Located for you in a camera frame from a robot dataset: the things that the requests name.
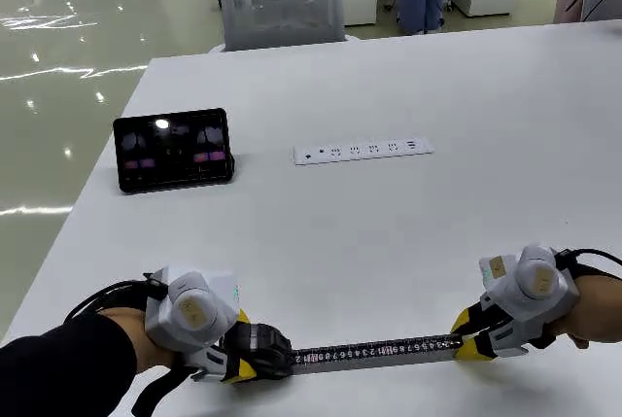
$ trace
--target black tablet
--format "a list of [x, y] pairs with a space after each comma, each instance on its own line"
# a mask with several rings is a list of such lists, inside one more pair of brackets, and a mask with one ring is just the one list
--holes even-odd
[[113, 130], [124, 192], [214, 184], [233, 177], [223, 109], [119, 118]]

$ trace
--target power strip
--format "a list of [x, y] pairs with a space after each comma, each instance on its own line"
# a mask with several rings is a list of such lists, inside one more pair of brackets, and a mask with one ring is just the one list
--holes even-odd
[[296, 165], [303, 166], [305, 164], [319, 164], [322, 162], [424, 155], [433, 152], [434, 148], [426, 138], [404, 138], [347, 145], [294, 147], [294, 162]]

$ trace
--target floor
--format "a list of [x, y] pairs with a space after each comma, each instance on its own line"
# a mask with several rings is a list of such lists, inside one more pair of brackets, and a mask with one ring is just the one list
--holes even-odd
[[[455, 11], [445, 30], [547, 23], [554, 4], [519, 0], [507, 17]], [[1, 337], [149, 60], [207, 52], [223, 29], [217, 0], [0, 0], [0, 23]], [[348, 31], [398, 35], [383, 10]]]

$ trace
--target white table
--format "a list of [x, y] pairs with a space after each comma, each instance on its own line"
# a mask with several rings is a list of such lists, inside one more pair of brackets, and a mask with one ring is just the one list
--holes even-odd
[[[235, 271], [249, 315], [311, 347], [444, 333], [482, 292], [478, 259], [532, 241], [619, 255], [620, 58], [622, 23], [598, 22], [155, 59], [125, 114], [225, 108], [235, 181], [124, 196], [109, 141], [5, 340], [168, 263]], [[436, 153], [292, 161], [412, 134]], [[610, 416], [621, 369], [622, 346], [560, 339], [491, 365], [187, 382], [156, 415]]]

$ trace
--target hand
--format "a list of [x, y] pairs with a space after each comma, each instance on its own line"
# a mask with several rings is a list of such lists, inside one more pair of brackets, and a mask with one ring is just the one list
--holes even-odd
[[581, 295], [570, 314], [549, 325], [549, 333], [567, 334], [576, 347], [590, 341], [622, 341], [622, 281], [606, 276], [581, 276], [575, 281]]
[[135, 308], [117, 307], [107, 308], [99, 314], [123, 328], [132, 341], [136, 353], [136, 373], [142, 373], [156, 365], [169, 368], [173, 365], [175, 353], [157, 346], [145, 333], [145, 312]]

